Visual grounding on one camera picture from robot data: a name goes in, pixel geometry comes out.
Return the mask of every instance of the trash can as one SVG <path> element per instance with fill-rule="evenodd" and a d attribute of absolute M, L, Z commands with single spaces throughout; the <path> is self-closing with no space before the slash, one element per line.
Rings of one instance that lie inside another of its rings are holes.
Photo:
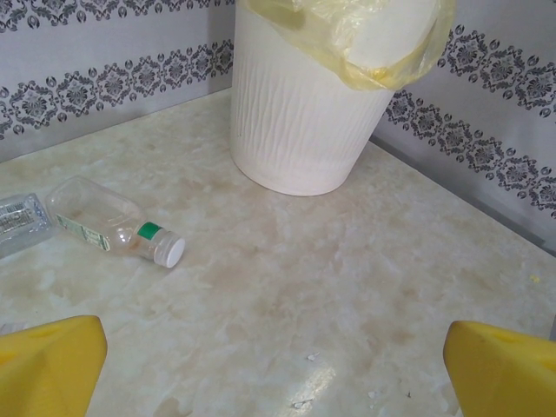
<path fill-rule="evenodd" d="M 454 0 L 240 0 L 230 151 L 262 186 L 341 186 L 394 92 L 442 51 Z"/>

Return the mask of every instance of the white trash can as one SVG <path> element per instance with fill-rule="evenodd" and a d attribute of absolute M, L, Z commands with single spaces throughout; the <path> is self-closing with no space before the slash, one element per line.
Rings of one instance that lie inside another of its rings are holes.
<path fill-rule="evenodd" d="M 377 15 L 379 20 L 353 41 L 350 60 L 365 68 L 399 62 L 423 44 L 439 1 L 390 0 L 398 6 L 390 20 L 400 23 L 411 16 L 407 11 L 396 16 L 404 3 L 420 3 L 421 9 L 428 5 L 429 10 L 421 13 L 421 22 L 406 23 L 402 33 L 387 36 L 389 44 L 373 41 L 391 24 Z M 246 176 L 274 191 L 332 191 L 348 177 L 394 91 L 346 85 L 245 4 L 240 2 L 235 14 L 232 158 Z"/>

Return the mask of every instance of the wallpaper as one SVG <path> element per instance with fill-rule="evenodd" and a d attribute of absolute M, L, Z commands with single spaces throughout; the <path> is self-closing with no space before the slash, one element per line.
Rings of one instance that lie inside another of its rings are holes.
<path fill-rule="evenodd" d="M 231 85 L 234 0 L 0 0 L 0 162 Z"/>
<path fill-rule="evenodd" d="M 373 140 L 556 250 L 556 2 L 459 2 L 436 68 L 398 91 Z"/>

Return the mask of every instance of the decorative border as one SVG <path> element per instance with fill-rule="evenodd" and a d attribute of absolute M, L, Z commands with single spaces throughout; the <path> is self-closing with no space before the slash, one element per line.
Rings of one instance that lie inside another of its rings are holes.
<path fill-rule="evenodd" d="M 484 172 L 488 181 L 496 179 L 506 191 L 518 190 L 520 199 L 528 197 L 538 210 L 554 210 L 556 220 L 556 177 L 549 176 L 552 169 L 539 168 L 529 156 L 517 156 L 516 149 L 504 149 L 494 137 L 485 138 L 481 130 L 472 130 L 469 123 L 442 115 L 433 104 L 426 105 L 421 98 L 414 100 L 407 90 L 398 91 L 386 110 L 388 121 L 401 124 L 405 131 L 412 130 L 420 140 L 428 139 L 431 147 L 438 146 L 447 156 L 454 155 L 459 163 L 477 174 Z"/>
<path fill-rule="evenodd" d="M 16 31 L 25 22 L 32 29 L 42 24 L 65 25 L 70 20 L 84 23 L 87 19 L 110 20 L 116 14 L 125 18 L 128 14 L 146 16 L 152 10 L 156 14 L 164 10 L 180 11 L 197 6 L 205 9 L 211 0 L 0 0 L 0 33 Z M 214 0 L 220 6 L 222 0 Z M 224 0 L 226 5 L 235 0 Z"/>
<path fill-rule="evenodd" d="M 457 76 L 469 74 L 470 83 L 482 81 L 483 89 L 500 92 L 518 106 L 538 109 L 540 117 L 556 116 L 556 65 L 539 64 L 539 57 L 525 59 L 523 50 L 508 46 L 500 49 L 500 41 L 485 41 L 485 34 L 473 30 L 465 34 L 459 24 L 450 30 L 449 40 L 437 65 L 449 66 Z"/>
<path fill-rule="evenodd" d="M 234 44 L 231 40 L 199 45 L 185 53 L 173 50 L 167 56 L 141 57 L 123 65 L 112 63 L 87 74 L 68 72 L 58 82 L 46 77 L 45 85 L 35 81 L 19 83 L 15 91 L 0 87 L 0 140 L 12 130 L 22 135 L 26 128 L 40 129 L 52 120 L 65 122 L 68 115 L 80 117 L 90 111 L 103 111 L 137 97 L 153 96 L 183 84 L 201 82 L 232 70 Z"/>

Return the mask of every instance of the beige marble surface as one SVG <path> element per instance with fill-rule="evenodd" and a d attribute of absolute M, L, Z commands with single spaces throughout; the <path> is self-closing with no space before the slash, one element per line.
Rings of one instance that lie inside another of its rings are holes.
<path fill-rule="evenodd" d="M 451 321 L 548 336 L 550 255 L 371 144 L 329 195 L 259 187 L 228 110 L 222 92 L 0 164 L 0 197 L 81 174 L 189 242 L 173 270 L 63 234 L 0 261 L 3 322 L 101 317 L 89 417 L 451 416 Z"/>

